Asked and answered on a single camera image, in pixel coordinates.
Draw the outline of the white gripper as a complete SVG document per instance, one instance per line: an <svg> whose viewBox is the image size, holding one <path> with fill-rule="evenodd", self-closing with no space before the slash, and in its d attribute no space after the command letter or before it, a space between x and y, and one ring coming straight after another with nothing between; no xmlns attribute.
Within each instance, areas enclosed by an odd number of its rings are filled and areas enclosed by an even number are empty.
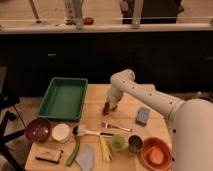
<svg viewBox="0 0 213 171"><path fill-rule="evenodd" d="M109 109L113 110L114 108L116 108L121 99L122 99L121 91L110 89L107 93L107 102L109 103Z"/></svg>

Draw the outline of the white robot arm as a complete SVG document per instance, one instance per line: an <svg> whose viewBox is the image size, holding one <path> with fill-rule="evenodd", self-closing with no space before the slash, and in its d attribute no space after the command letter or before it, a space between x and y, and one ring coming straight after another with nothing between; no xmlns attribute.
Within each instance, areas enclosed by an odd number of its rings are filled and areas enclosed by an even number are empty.
<svg viewBox="0 0 213 171"><path fill-rule="evenodd" d="M113 74L106 102L113 110L123 93L135 97L168 119L172 126L172 171L213 171L213 103L180 98L143 88L131 69Z"/></svg>

